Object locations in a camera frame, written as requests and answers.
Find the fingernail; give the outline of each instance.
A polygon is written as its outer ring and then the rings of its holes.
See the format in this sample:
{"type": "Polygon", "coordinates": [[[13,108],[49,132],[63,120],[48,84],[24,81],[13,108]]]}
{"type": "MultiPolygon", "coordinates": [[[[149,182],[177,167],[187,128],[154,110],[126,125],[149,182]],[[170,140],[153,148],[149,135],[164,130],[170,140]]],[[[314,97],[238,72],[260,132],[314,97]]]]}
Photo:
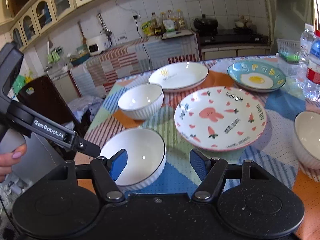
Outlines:
{"type": "Polygon", "coordinates": [[[22,152],[16,152],[16,153],[14,153],[13,155],[12,155],[12,158],[13,159],[18,159],[18,158],[20,158],[22,156],[22,152]]]}

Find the blue plate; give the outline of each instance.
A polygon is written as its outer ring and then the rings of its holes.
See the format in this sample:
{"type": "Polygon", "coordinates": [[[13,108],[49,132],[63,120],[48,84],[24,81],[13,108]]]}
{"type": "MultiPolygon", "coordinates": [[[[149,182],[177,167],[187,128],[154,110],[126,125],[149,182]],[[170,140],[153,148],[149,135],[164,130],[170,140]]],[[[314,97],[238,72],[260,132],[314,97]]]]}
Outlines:
{"type": "Polygon", "coordinates": [[[255,92],[272,92],[285,84],[285,75],[277,67],[259,61],[242,61],[228,68],[228,75],[240,87],[255,92]]]}

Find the bowl rim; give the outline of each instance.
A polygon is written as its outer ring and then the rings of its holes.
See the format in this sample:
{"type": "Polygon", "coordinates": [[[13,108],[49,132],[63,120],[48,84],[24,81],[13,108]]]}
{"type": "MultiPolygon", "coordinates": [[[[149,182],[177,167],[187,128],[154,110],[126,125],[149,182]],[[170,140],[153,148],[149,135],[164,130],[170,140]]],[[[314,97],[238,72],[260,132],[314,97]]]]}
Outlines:
{"type": "Polygon", "coordinates": [[[297,134],[297,130],[296,130],[296,119],[297,117],[302,114],[302,113],[305,113],[305,112],[311,112],[311,113],[314,113],[314,114],[317,114],[317,115],[320,115],[319,113],[315,112],[315,111],[310,111],[310,110],[306,110],[306,111],[302,111],[300,112],[299,114],[296,115],[296,117],[294,118],[294,121],[293,121],[293,130],[294,130],[294,134],[295,134],[295,137],[297,138],[298,142],[300,143],[300,145],[305,149],[305,151],[313,158],[315,158],[316,160],[320,161],[319,158],[315,157],[314,155],[312,155],[310,153],[310,151],[301,143],[299,137],[298,137],[298,134],[297,134]]]}
{"type": "Polygon", "coordinates": [[[164,156],[166,155],[166,152],[167,152],[167,148],[166,148],[166,146],[165,146],[165,142],[164,142],[163,137],[161,136],[160,133],[158,133],[156,130],[153,130],[153,129],[151,129],[151,128],[142,127],[142,126],[132,127],[132,128],[129,128],[129,129],[125,129],[125,130],[121,131],[120,133],[117,133],[116,135],[121,134],[121,133],[123,133],[123,132],[125,132],[125,131],[128,131],[128,130],[137,130],[137,129],[150,130],[151,132],[156,133],[156,134],[161,138],[161,140],[162,140],[162,142],[163,142],[163,146],[164,146],[164,152],[163,152],[163,154],[162,154],[162,159],[161,159],[158,167],[157,167],[149,176],[147,176],[146,178],[144,178],[144,179],[142,179],[142,180],[140,180],[140,181],[138,181],[138,182],[136,182],[136,183],[133,183],[133,184],[128,184],[128,185],[118,185],[118,184],[117,184],[118,187],[129,187],[129,186],[137,185],[137,184],[145,181],[146,179],[150,178],[150,177],[159,169],[160,165],[162,164],[162,162],[163,162],[163,160],[164,160],[164,156]]]}
{"type": "MultiPolygon", "coordinates": [[[[187,61],[169,63],[169,64],[167,64],[167,65],[164,65],[164,66],[162,66],[162,67],[154,70],[154,71],[151,73],[151,75],[149,76],[149,79],[148,79],[149,84],[158,84],[158,83],[150,83],[150,78],[151,78],[151,76],[152,76],[156,71],[158,71],[159,69],[163,69],[164,67],[166,67],[166,66],[168,66],[168,65],[176,65],[176,64],[183,63],[183,62],[187,62],[187,61]]],[[[165,88],[164,91],[166,91],[166,90],[180,90],[180,89],[185,89],[185,88],[188,88],[188,87],[191,87],[191,86],[193,86],[193,85],[195,85],[195,84],[200,83],[201,81],[205,80],[205,79],[208,77],[208,75],[209,75],[209,68],[208,68],[206,65],[201,64],[201,63],[199,63],[199,62],[194,62],[194,61],[190,61],[190,63],[199,64],[199,65],[205,67],[205,68],[207,69],[207,74],[205,75],[205,77],[204,77],[203,79],[199,80],[199,81],[196,82],[196,83],[193,83],[193,84],[190,84],[190,85],[187,85],[187,86],[184,86],[184,87],[165,88]]]]}
{"type": "MultiPolygon", "coordinates": [[[[259,61],[254,61],[254,60],[243,60],[243,62],[245,62],[245,61],[253,61],[253,62],[261,63],[261,62],[259,62],[259,61]]],[[[232,67],[233,65],[234,65],[234,63],[233,63],[232,65],[230,65],[230,66],[228,67],[228,69],[227,69],[228,76],[229,76],[234,82],[236,82],[236,83],[238,83],[238,84],[241,84],[240,82],[238,82],[237,80],[235,80],[235,79],[230,75],[229,68],[232,67]]],[[[278,87],[278,88],[273,88],[273,89],[270,89],[270,88],[263,89],[263,88],[255,88],[255,87],[252,87],[252,86],[249,86],[249,85],[245,85],[245,84],[241,84],[241,85],[242,85],[243,87],[248,87],[248,88],[252,88],[252,89],[259,89],[260,91],[263,91],[263,92],[260,92],[260,93],[264,93],[264,92],[265,92],[265,93],[268,93],[268,92],[276,91],[276,90],[282,88],[282,87],[285,85],[285,83],[287,82],[287,77],[286,77],[286,75],[283,73],[283,71],[282,71],[279,67],[275,67],[275,68],[277,68],[277,69],[283,74],[283,76],[284,76],[284,83],[283,83],[280,87],[278,87]]]]}
{"type": "Polygon", "coordinates": [[[141,109],[143,109],[143,108],[145,108],[145,107],[151,106],[151,105],[152,105],[154,102],[156,102],[162,95],[163,95],[163,88],[162,88],[162,86],[160,86],[159,84],[156,84],[156,83],[152,83],[152,84],[150,84],[150,83],[143,83],[143,84],[134,86],[133,88],[130,88],[129,90],[127,90],[126,92],[124,92],[124,93],[121,95],[121,97],[118,99],[117,104],[118,104],[119,109],[121,109],[122,111],[132,112],[132,111],[141,110],[141,109]],[[141,107],[134,108],[134,109],[125,109],[125,108],[122,108],[122,107],[119,106],[119,101],[120,101],[120,99],[121,99],[127,92],[129,92],[130,90],[133,90],[134,88],[141,87],[141,86],[146,86],[146,85],[155,85],[155,86],[158,86],[158,87],[161,88],[161,93],[160,93],[160,95],[159,95],[155,100],[149,102],[149,103],[148,103],[147,105],[145,105],[145,106],[141,106],[141,107]]]}

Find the cloth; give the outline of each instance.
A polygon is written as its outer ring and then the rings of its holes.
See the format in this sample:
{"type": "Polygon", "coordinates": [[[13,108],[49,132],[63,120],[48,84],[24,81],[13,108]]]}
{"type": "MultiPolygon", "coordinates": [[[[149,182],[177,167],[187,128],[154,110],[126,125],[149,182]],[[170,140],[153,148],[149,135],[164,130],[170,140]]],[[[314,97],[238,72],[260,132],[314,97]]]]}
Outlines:
{"type": "Polygon", "coordinates": [[[85,96],[72,100],[68,107],[79,122],[81,122],[84,113],[89,110],[91,113],[90,122],[92,122],[102,102],[103,99],[101,98],[85,96]]]}
{"type": "MultiPolygon", "coordinates": [[[[210,71],[200,86],[182,93],[165,93],[162,108],[146,121],[135,121],[126,117],[117,106],[120,96],[131,87],[148,82],[150,72],[119,79],[104,100],[95,119],[92,121],[85,139],[103,147],[116,133],[130,127],[148,127],[163,137],[167,146],[167,162],[160,177],[150,186],[138,191],[141,193],[181,193],[191,195],[201,180],[190,165],[189,152],[193,145],[177,132],[173,120],[178,103],[190,93],[212,86],[236,86],[227,75],[227,68],[239,60],[267,62],[277,67],[274,56],[239,57],[201,62],[210,71]]],[[[320,183],[318,173],[299,164],[292,148],[293,121],[301,111],[312,110],[320,113],[320,104],[306,100],[293,79],[273,93],[253,93],[260,99],[267,112],[264,133],[253,144],[233,152],[209,152],[201,150],[207,157],[221,157],[229,163],[241,164],[252,159],[292,189],[305,204],[305,218],[297,231],[302,240],[320,239],[320,183]]],[[[77,154],[76,163],[87,163],[89,159],[77,154]]],[[[227,180],[224,190],[234,187],[239,181],[227,180]]]]}
{"type": "Polygon", "coordinates": [[[144,47],[141,39],[137,39],[118,45],[72,68],[70,73],[81,95],[105,97],[119,78],[155,70],[169,63],[200,60],[195,33],[164,41],[159,36],[151,36],[143,43],[144,47]]]}

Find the bottle cap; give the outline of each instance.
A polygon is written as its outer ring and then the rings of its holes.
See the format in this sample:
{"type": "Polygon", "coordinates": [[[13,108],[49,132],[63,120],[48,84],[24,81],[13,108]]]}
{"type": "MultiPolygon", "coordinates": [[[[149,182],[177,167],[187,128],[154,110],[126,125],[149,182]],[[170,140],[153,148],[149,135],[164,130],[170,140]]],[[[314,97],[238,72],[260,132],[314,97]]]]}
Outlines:
{"type": "Polygon", "coordinates": [[[305,23],[304,28],[305,28],[305,29],[308,29],[308,30],[311,31],[311,32],[314,32],[314,30],[315,30],[315,28],[313,27],[313,25],[307,24],[307,23],[305,23]]]}

